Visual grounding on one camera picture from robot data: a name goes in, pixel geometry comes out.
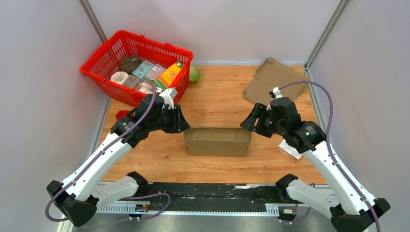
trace green cabbage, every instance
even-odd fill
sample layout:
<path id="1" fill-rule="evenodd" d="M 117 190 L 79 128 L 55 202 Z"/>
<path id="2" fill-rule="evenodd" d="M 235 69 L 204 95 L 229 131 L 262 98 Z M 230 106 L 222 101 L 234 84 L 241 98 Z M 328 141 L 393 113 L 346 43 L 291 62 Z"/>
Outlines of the green cabbage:
<path id="1" fill-rule="evenodd" d="M 199 70 L 196 66 L 191 65 L 190 66 L 190 82 L 195 83 L 199 80 Z"/>

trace plastic shopping basket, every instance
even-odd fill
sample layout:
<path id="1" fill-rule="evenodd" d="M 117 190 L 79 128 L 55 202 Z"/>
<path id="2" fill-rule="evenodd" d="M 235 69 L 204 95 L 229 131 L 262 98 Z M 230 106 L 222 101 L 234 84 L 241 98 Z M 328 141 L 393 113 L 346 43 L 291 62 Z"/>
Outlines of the plastic shopping basket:
<path id="1" fill-rule="evenodd" d="M 165 68 L 177 60 L 182 62 L 184 66 L 181 72 L 170 85 L 178 91 L 174 98 L 174 103 L 178 103 L 189 85 L 193 54 L 169 43 L 159 43 L 146 39 L 143 35 L 119 30 L 92 54 L 81 67 L 81 72 L 89 76 L 108 96 L 138 107 L 141 99 L 145 97 L 144 93 L 110 81 L 111 75 L 120 71 L 119 62 L 128 55 L 137 55 L 142 60 L 160 64 Z"/>

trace flattened cardboard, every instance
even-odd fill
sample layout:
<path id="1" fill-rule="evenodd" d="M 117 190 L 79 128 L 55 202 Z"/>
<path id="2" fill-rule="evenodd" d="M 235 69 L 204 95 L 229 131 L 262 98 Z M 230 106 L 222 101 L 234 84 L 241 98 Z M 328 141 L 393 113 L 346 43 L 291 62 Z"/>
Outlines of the flattened cardboard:
<path id="1" fill-rule="evenodd" d="M 269 91 L 294 81 L 308 81 L 309 78 L 276 61 L 268 58 L 253 75 L 255 79 L 245 87 L 244 97 L 253 103 L 269 104 Z M 306 84 L 298 84 L 281 90 L 283 96 L 296 100 Z"/>
<path id="2" fill-rule="evenodd" d="M 252 133 L 243 128 L 192 128 L 184 135 L 190 156 L 244 157 Z"/>

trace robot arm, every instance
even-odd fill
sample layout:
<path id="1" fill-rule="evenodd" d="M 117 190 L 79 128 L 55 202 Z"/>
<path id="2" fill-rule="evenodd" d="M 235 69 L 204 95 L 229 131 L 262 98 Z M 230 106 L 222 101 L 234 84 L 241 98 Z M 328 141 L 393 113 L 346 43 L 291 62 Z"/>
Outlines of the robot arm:
<path id="1" fill-rule="evenodd" d="M 322 174 L 334 194 L 315 189 L 296 176 L 281 178 L 277 187 L 285 200 L 301 201 L 328 217 L 338 231 L 363 231 L 374 222 L 369 207 L 351 186 L 330 158 L 325 133 L 314 122 L 302 121 L 293 101 L 280 95 L 278 88 L 270 92 L 269 106 L 257 103 L 241 127 L 265 137 L 281 135 L 287 144 L 303 154 Z M 377 216 L 381 217 L 390 205 L 385 199 L 376 199 L 357 181 L 333 150 L 337 163 L 352 181 L 360 187 Z"/>
<path id="2" fill-rule="evenodd" d="M 179 105 L 174 105 L 175 95 L 176 90 L 169 88 L 156 96 L 144 120 L 104 151 L 108 144 L 130 130 L 147 111 L 152 100 L 152 95 L 147 95 L 138 108 L 131 110 L 115 123 L 98 149 L 74 173 L 62 182 L 52 181 L 47 186 L 49 195 L 53 197 L 69 183 L 74 182 L 56 198 L 54 204 L 75 226 L 87 223 L 97 209 L 107 204 L 125 197 L 145 196 L 147 181 L 136 172 L 128 173 L 121 180 L 101 187 L 97 186 L 97 183 L 121 157 L 130 152 L 141 140 L 146 139 L 149 132 L 162 130 L 165 133 L 181 133 L 190 128 Z M 84 170 L 81 178 L 75 181 Z"/>

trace wooden surface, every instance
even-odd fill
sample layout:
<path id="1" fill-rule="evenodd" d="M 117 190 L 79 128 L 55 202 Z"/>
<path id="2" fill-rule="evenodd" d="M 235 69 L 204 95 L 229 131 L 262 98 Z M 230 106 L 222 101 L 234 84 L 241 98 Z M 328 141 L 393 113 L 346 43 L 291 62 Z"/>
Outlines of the wooden surface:
<path id="1" fill-rule="evenodd" d="M 258 66 L 198 66 L 201 79 L 190 84 L 179 104 L 193 127 L 239 127 L 254 104 L 243 96 Z M 299 66 L 292 67 L 301 72 Z M 295 101 L 303 120 L 316 121 L 308 89 Z M 115 124 L 120 110 L 130 110 L 113 100 L 102 137 Z M 183 134 L 151 132 L 135 149 L 121 158 L 103 178 L 116 181 L 137 171 L 149 182 L 275 183 L 288 173 L 307 183 L 325 183 L 310 162 L 296 160 L 279 150 L 280 136 L 252 135 L 244 158 L 188 156 Z"/>

